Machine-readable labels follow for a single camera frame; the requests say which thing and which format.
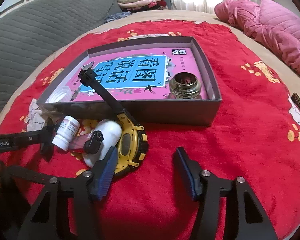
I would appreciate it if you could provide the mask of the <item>white medicine bottle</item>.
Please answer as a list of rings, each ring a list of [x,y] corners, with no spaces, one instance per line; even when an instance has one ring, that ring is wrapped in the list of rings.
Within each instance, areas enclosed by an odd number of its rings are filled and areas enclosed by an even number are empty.
[[[52,143],[58,148],[67,151],[80,127],[80,123],[73,117],[66,115],[62,120]]]

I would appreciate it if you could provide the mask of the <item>red lighter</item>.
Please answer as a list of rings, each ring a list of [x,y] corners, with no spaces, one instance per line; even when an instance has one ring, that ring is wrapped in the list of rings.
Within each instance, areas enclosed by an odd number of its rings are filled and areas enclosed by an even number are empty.
[[[76,153],[96,154],[104,140],[99,130],[93,130],[89,134],[80,135],[72,140],[69,150]]]

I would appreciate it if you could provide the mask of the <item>white plastic jar lid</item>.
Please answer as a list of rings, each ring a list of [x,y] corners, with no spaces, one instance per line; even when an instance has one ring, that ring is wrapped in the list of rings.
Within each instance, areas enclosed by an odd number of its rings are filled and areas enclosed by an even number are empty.
[[[57,103],[57,102],[69,102],[72,98],[72,91],[70,87],[63,86],[56,88],[49,98],[47,99],[47,103]]]

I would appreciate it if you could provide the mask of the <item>white earbuds case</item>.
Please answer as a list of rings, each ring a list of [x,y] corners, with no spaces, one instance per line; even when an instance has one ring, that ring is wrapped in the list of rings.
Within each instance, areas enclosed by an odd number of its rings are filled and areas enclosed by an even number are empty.
[[[102,132],[103,141],[97,153],[83,153],[83,160],[88,167],[93,167],[97,161],[103,160],[110,147],[116,146],[122,134],[121,126],[117,122],[109,119],[102,120],[94,130]]]

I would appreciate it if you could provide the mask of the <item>yellow black wrist watch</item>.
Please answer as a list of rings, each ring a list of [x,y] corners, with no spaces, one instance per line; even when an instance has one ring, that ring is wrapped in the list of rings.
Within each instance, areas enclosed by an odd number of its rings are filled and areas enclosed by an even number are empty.
[[[90,65],[83,66],[78,77],[83,85],[91,87],[112,108],[121,123],[122,135],[117,145],[119,157],[115,174],[123,175],[139,167],[149,148],[144,127],[97,81]]]

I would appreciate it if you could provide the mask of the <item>grey quilted headboard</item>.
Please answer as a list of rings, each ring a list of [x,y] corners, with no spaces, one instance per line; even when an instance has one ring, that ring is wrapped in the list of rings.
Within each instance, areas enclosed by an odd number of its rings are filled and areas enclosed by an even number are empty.
[[[120,12],[116,0],[35,0],[0,19],[0,112],[52,53]]]

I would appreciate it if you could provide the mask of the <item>pink Chinese workbook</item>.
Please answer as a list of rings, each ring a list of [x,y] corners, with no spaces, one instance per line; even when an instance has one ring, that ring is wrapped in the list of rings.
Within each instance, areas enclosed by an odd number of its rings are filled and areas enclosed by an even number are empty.
[[[181,72],[193,74],[202,88],[200,98],[207,99],[204,81],[194,54],[186,47],[161,47],[124,50],[90,56],[83,65],[92,64],[96,79],[117,100],[166,99],[169,81]]]

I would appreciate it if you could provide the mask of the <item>blue patterned cloth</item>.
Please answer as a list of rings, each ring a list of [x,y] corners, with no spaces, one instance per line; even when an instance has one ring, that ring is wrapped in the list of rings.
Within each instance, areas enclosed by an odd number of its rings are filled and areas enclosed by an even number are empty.
[[[108,15],[106,17],[106,19],[104,20],[105,23],[108,23],[108,22],[112,22],[112,21],[115,21],[115,20],[120,20],[120,19],[123,19],[123,18],[126,18],[130,16],[130,12],[118,12],[118,13],[115,13],[115,14],[112,14],[112,15]]]

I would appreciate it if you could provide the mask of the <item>grey cardboard box tray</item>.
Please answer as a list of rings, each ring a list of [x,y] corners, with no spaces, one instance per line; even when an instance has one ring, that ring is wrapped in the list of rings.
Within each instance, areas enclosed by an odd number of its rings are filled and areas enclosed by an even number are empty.
[[[144,37],[87,49],[53,80],[37,100],[37,104],[50,115],[64,114],[77,119],[112,118],[115,116],[112,108],[91,87],[80,82],[78,75],[85,66],[83,61],[90,56],[161,47],[186,47],[192,50],[205,84],[207,99],[200,98],[202,85],[198,79],[191,73],[181,72],[170,79],[170,94],[166,99],[117,101],[139,122],[210,125],[218,112],[222,97],[206,55],[196,39],[189,36]],[[51,93],[63,86],[70,87],[71,100],[47,103]]]

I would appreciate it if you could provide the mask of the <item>beige bed sheet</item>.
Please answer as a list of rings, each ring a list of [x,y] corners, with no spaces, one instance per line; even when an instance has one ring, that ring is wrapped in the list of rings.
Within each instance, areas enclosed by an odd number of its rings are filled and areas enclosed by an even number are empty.
[[[196,23],[200,23],[206,21],[210,24],[221,24],[226,27],[229,27],[233,34],[235,34],[242,44],[252,50],[266,65],[270,66],[275,72],[279,75],[280,79],[287,86],[290,94],[296,92],[300,97],[300,77],[295,74],[287,65],[285,65],[277,56],[275,56],[271,51],[269,51],[266,47],[262,46],[258,42],[253,39],[247,37],[242,31],[236,29],[227,23],[221,22],[214,14],[208,14],[204,12],[197,11],[186,11],[186,10],[154,10],[154,11],[145,11],[145,12],[137,12],[127,18],[123,18],[121,20],[115,20],[113,22],[109,22],[103,24],[95,29],[91,29],[90,31],[82,34],[66,46],[52,53],[49,57],[47,57],[43,63],[41,63],[32,73],[31,75],[18,87],[18,89],[13,93],[10,97],[2,111],[0,112],[0,126],[2,121],[4,120],[6,114],[9,112],[12,104],[15,99],[21,94],[21,92],[27,89],[30,85],[33,84],[36,77],[40,74],[40,72],[46,68],[53,60],[55,60],[61,53],[63,53],[69,46],[85,37],[88,34],[99,34],[111,29],[121,28],[122,26],[132,24],[135,22],[145,22],[145,21],[163,21],[163,20],[185,20],[185,21],[193,21]]]

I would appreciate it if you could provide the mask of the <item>folded clothes stack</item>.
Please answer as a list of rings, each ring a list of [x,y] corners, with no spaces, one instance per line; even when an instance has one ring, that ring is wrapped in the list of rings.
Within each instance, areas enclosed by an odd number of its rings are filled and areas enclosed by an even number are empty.
[[[171,0],[117,0],[123,12],[142,12],[150,10],[172,9]]]

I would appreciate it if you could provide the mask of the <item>pink quilted duvet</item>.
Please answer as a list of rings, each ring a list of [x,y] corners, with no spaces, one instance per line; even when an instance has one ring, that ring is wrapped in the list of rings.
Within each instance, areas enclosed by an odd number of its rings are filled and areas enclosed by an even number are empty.
[[[271,50],[300,77],[300,18],[272,0],[224,0],[215,8],[220,21],[240,29]]]

